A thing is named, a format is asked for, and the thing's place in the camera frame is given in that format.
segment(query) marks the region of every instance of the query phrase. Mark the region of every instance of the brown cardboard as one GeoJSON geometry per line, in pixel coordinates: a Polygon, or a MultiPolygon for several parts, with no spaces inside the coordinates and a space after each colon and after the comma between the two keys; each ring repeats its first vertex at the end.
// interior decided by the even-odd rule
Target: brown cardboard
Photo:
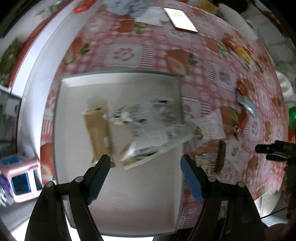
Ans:
{"type": "MultiPolygon", "coordinates": [[[[84,112],[83,116],[86,129],[91,139],[94,154],[93,162],[98,161],[103,154],[107,154],[111,157],[107,109],[90,109],[84,112]]],[[[111,161],[111,167],[115,167],[113,161],[111,161]]]]}

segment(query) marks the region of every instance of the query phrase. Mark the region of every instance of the white plastic tray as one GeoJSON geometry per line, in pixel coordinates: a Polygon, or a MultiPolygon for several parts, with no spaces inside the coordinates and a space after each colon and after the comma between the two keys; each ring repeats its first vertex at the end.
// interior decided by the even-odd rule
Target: white plastic tray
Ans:
{"type": "MultiPolygon", "coordinates": [[[[172,97],[180,105],[179,79],[156,73],[101,72],[61,81],[53,137],[58,183],[72,181],[91,165],[93,154],[82,113],[105,106],[110,117],[145,95],[172,97]]],[[[110,123],[110,133],[116,167],[110,169],[98,199],[89,206],[100,233],[144,237],[175,232],[182,194],[182,145],[124,170],[120,152],[131,141],[131,131],[110,123]]],[[[65,209],[74,226],[69,203],[65,209]]]]}

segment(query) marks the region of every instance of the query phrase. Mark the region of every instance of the blue gripper pad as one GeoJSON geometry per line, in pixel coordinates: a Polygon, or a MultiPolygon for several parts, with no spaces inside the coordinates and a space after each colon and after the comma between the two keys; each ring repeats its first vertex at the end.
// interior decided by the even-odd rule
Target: blue gripper pad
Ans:
{"type": "Polygon", "coordinates": [[[107,156],[107,158],[103,161],[99,170],[97,171],[92,182],[89,185],[89,195],[87,198],[88,205],[90,205],[94,200],[98,198],[100,190],[102,189],[104,181],[110,170],[110,165],[111,165],[111,160],[110,160],[110,157],[107,156]]]}
{"type": "Polygon", "coordinates": [[[202,168],[196,167],[189,155],[181,157],[180,166],[193,198],[203,204],[207,183],[206,173],[202,168]]]}

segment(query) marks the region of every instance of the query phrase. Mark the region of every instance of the white paper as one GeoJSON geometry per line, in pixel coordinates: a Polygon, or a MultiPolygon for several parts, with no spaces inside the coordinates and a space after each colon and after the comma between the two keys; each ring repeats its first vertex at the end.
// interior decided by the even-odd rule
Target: white paper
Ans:
{"type": "Polygon", "coordinates": [[[161,22],[169,21],[164,10],[160,7],[151,6],[140,17],[135,18],[135,22],[146,23],[155,26],[162,26],[161,22]]]}
{"type": "Polygon", "coordinates": [[[241,171],[249,157],[249,153],[244,151],[237,139],[234,137],[227,139],[225,160],[229,161],[236,170],[241,171]]]}
{"type": "Polygon", "coordinates": [[[198,145],[210,140],[225,139],[226,135],[223,129],[223,122],[220,109],[216,109],[209,115],[191,120],[195,126],[195,141],[198,145]]]}

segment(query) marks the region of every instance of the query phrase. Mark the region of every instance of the tablecloth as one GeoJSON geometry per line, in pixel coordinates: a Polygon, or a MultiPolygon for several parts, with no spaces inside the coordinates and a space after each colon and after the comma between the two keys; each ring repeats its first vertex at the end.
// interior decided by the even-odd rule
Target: tablecloth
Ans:
{"type": "MultiPolygon", "coordinates": [[[[154,0],[154,6],[182,10],[198,29],[198,33],[177,31],[170,21],[162,26],[137,23],[99,9],[81,29],[69,47],[54,77],[44,111],[41,144],[51,143],[53,112],[59,81],[67,76],[97,70],[138,69],[171,72],[182,77],[181,93],[185,118],[196,119],[219,108],[231,107],[238,113],[241,106],[235,97],[238,79],[250,80],[250,91],[256,106],[256,117],[249,115],[240,143],[249,154],[244,170],[238,172],[229,162],[219,175],[221,181],[235,184],[244,181],[254,199],[269,189],[278,190],[283,165],[266,161],[255,154],[255,146],[275,140],[287,140],[287,113],[274,66],[261,41],[248,43],[222,19],[198,8],[172,0],[154,0]],[[221,45],[224,37],[235,37],[253,51],[263,73],[251,72],[235,55],[221,45]]],[[[217,152],[218,141],[200,147],[184,145],[191,156],[217,152]]],[[[43,183],[54,175],[52,159],[41,159],[43,183]]],[[[184,185],[184,196],[178,228],[192,227],[202,206],[184,185]]]]}

